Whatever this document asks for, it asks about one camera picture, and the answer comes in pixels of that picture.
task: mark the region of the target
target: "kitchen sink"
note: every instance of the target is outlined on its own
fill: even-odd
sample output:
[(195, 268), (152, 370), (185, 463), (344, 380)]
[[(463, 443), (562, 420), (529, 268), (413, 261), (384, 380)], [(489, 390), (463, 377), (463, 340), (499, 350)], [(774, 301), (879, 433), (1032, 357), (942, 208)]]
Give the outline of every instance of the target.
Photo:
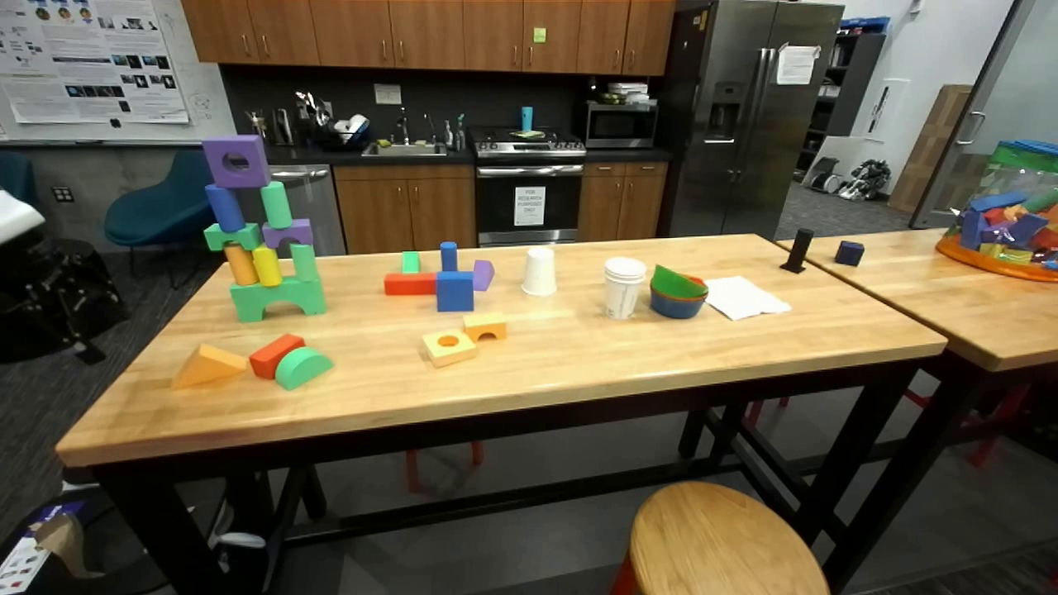
[(370, 145), (364, 159), (443, 159), (433, 142), (410, 142), (410, 145)]

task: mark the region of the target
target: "yellow block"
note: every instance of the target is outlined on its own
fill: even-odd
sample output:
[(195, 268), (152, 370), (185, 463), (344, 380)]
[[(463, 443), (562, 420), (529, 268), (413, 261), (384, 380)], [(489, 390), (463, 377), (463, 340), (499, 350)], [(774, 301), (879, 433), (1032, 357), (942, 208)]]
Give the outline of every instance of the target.
[(427, 334), (423, 350), (436, 367), (476, 357), (476, 344), (463, 331)]
[(255, 248), (255, 271), (265, 288), (278, 288), (284, 281), (278, 271), (278, 255), (268, 245)]
[(228, 271), (231, 271), (235, 284), (258, 284), (255, 261), (245, 248), (225, 245), (225, 258), (228, 258)]
[(208, 387), (238, 377), (248, 367), (241, 354), (198, 344), (188, 364), (172, 377), (172, 387)]
[(479, 340), (503, 340), (506, 337), (506, 317), (499, 314), (466, 314), (463, 331)]

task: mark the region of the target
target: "green block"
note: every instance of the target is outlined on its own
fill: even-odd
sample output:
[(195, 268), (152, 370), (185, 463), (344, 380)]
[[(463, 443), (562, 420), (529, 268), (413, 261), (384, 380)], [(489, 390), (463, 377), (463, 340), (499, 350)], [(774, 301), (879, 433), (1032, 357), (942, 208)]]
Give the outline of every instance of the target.
[(403, 251), (403, 255), (400, 255), (400, 271), (403, 271), (403, 274), (423, 271), (420, 251)]
[(235, 317), (241, 324), (265, 321), (265, 311), (274, 304), (294, 304), (307, 317), (324, 314), (324, 284), (317, 278), (284, 278), (274, 288), (265, 284), (231, 284)]
[(245, 251), (255, 251), (261, 245), (258, 225), (241, 225), (235, 235), (228, 235), (222, 225), (202, 228), (208, 251), (225, 251), (225, 245), (238, 245)]
[(294, 278), (321, 281), (317, 251), (311, 245), (291, 245)]
[(307, 380), (321, 377), (324, 370), (331, 370), (334, 360), (321, 350), (311, 347), (298, 347), (291, 354), (284, 354), (284, 360), (278, 360), (274, 367), (274, 380), (284, 390), (304, 387)]
[(288, 202), (288, 185), (284, 182), (268, 182), (261, 188), (265, 215), (271, 228), (291, 228), (291, 202)]

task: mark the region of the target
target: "red block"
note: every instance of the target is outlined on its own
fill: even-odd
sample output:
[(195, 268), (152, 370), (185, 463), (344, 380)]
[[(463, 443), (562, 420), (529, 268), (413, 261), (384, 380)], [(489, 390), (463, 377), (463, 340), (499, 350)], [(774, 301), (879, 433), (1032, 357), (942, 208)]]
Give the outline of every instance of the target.
[(387, 294), (436, 294), (436, 274), (387, 274)]
[(274, 380), (274, 367), (284, 354), (304, 347), (304, 337), (298, 334), (284, 334), (271, 344), (265, 344), (261, 350), (251, 354), (251, 367), (255, 367), (255, 377), (265, 377), (265, 380)]

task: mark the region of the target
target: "wooden table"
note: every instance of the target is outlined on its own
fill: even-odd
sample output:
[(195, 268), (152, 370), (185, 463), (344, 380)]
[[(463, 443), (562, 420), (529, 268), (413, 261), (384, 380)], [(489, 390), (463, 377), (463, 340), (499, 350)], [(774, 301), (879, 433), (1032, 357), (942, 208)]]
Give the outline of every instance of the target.
[[(827, 559), (833, 588), (846, 585), (979, 397), (1055, 377), (1058, 367), (1058, 284), (998, 278), (949, 261), (932, 251), (939, 235), (932, 228), (810, 245), (813, 264), (949, 337), (946, 357), (929, 364), (929, 374), (942, 380), (936, 397)], [(860, 268), (833, 261), (840, 241), (866, 248)]]
[[(496, 264), (476, 311), (503, 311), (509, 337), (446, 370), (420, 357), (420, 337), (456, 327), (460, 314), (436, 314), (433, 298), (387, 298), (380, 278), (397, 268), (397, 255), (321, 258), (327, 314), (278, 311), (261, 324), (235, 321), (231, 278), (222, 268), (56, 453), (66, 466), (99, 476), (179, 592), (225, 592), (235, 585), (182, 512), (175, 479), (856, 383), (870, 383), (856, 410), (886, 417), (916, 364), (946, 347), (936, 331), (823, 271), (787, 274), (784, 251), (751, 235), (555, 251), (555, 298), (519, 291), (522, 248), (460, 251), (463, 268), (473, 258)], [(744, 274), (794, 311), (727, 321), (704, 307), (694, 321), (665, 321), (641, 301), (631, 321), (612, 321), (602, 311), (602, 261), (612, 255), (704, 278)], [(198, 344), (251, 354), (278, 334), (301, 334), (334, 357), (334, 370), (301, 390), (251, 374), (212, 390), (172, 390), (175, 370)], [(843, 430), (843, 450), (823, 463), (813, 502), (836, 502), (879, 426), (883, 420), (863, 436)]]

